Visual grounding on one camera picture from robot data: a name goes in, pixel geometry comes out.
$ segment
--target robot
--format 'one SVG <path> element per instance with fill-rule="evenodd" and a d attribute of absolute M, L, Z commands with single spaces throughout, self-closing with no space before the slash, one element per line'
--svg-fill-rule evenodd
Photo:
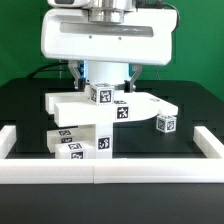
<path fill-rule="evenodd" d="M 166 118 L 176 120 L 176 106 L 134 92 L 142 65 L 166 65 L 171 60 L 172 32 L 179 23 L 174 7 L 134 0 L 48 3 L 55 8 L 44 18 L 42 52 L 47 58 L 68 60 L 77 90 L 46 94 L 46 110 L 62 128 L 47 133 L 55 158 L 112 159 L 113 123 L 157 115 L 164 124 Z M 157 123 L 161 129 L 163 120 Z M 78 128 L 64 129 L 71 126 Z"/>

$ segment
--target stacked blocks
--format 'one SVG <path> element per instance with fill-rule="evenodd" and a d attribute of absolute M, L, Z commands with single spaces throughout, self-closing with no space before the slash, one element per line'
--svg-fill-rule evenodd
<path fill-rule="evenodd" d="M 94 141 L 94 130 L 88 126 L 47 132 L 47 146 L 51 153 L 55 152 L 55 145 L 57 144 L 66 144 L 87 139 Z"/>
<path fill-rule="evenodd" d="M 156 129 L 168 133 L 176 131 L 177 118 L 174 116 L 157 116 Z"/>
<path fill-rule="evenodd" d="M 91 100 L 97 105 L 113 104 L 114 87 L 107 84 L 91 84 Z"/>

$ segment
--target white wooden block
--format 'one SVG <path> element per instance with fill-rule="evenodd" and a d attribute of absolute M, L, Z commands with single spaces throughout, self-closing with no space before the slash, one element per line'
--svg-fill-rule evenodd
<path fill-rule="evenodd" d="M 112 149 L 96 150 L 95 159 L 113 159 Z"/>
<path fill-rule="evenodd" d="M 96 124 L 95 133 L 96 152 L 113 149 L 113 123 Z"/>
<path fill-rule="evenodd" d="M 223 173 L 219 172 L 220 165 L 224 164 L 206 159 L 131 160 L 127 179 L 128 183 L 213 182 L 217 176 L 224 180 Z"/>
<path fill-rule="evenodd" d="M 93 160 L 0 161 L 0 184 L 93 183 Z"/>
<path fill-rule="evenodd" d="M 178 108 L 162 100 L 155 102 L 151 94 L 123 93 L 115 94 L 115 100 L 127 102 L 130 108 L 129 121 L 152 118 L 161 111 L 167 115 L 176 115 Z M 99 107 L 89 100 L 88 102 L 58 103 L 55 105 L 55 122 L 59 127 L 87 125 L 97 123 L 124 122 L 127 119 L 117 119 L 116 104 Z"/>
<path fill-rule="evenodd" d="M 127 183 L 126 159 L 95 160 L 94 183 Z"/>
<path fill-rule="evenodd" d="M 94 142 L 80 141 L 59 144 L 55 147 L 56 159 L 94 159 Z"/>
<path fill-rule="evenodd" d="M 55 152 L 55 145 L 75 141 L 94 141 L 94 126 L 86 125 L 77 128 L 60 129 L 47 132 L 47 146 L 51 153 Z"/>
<path fill-rule="evenodd" d="M 224 145 L 206 127 L 195 127 L 193 140 L 207 158 L 224 159 Z"/>
<path fill-rule="evenodd" d="M 45 108 L 49 114 L 54 114 L 56 103 L 85 102 L 90 95 L 90 86 L 86 85 L 84 92 L 46 93 Z"/>
<path fill-rule="evenodd" d="M 0 159 L 5 159 L 16 142 L 16 127 L 4 126 L 0 131 Z"/>

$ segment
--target cable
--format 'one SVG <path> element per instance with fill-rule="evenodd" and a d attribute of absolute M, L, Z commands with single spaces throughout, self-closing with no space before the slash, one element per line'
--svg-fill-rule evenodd
<path fill-rule="evenodd" d="M 37 73 L 47 71 L 47 70 L 45 70 L 47 68 L 52 68 L 52 67 L 57 67 L 57 66 L 60 66 L 60 65 L 67 65 L 67 64 L 68 64 L 67 62 L 57 62 L 57 63 L 53 63 L 53 64 L 50 64 L 50 65 L 44 65 L 44 66 L 36 69 L 35 71 L 31 72 L 30 74 L 28 74 L 25 78 L 26 79 L 32 79 Z"/>
<path fill-rule="evenodd" d="M 155 70 L 157 79 L 160 80 L 160 76 L 159 76 L 159 72 L 158 72 L 158 70 L 157 70 L 157 67 L 156 67 L 155 65 L 153 65 L 153 67 L 154 67 L 154 70 Z"/>
<path fill-rule="evenodd" d="M 51 69 L 51 70 L 43 70 L 43 71 L 39 71 L 38 73 L 41 72 L 69 72 L 69 70 L 62 70 L 62 69 Z"/>

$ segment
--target white cube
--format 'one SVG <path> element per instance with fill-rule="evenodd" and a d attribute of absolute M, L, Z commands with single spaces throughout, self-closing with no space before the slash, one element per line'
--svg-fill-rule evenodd
<path fill-rule="evenodd" d="M 93 142 L 71 142 L 59 144 L 55 147 L 55 159 L 94 159 L 95 148 Z"/>
<path fill-rule="evenodd" d="M 91 100 L 97 105 L 113 104 L 114 86 L 107 83 L 91 84 Z"/>
<path fill-rule="evenodd" d="M 164 133 L 176 131 L 177 118 L 174 116 L 157 116 L 156 129 Z"/>

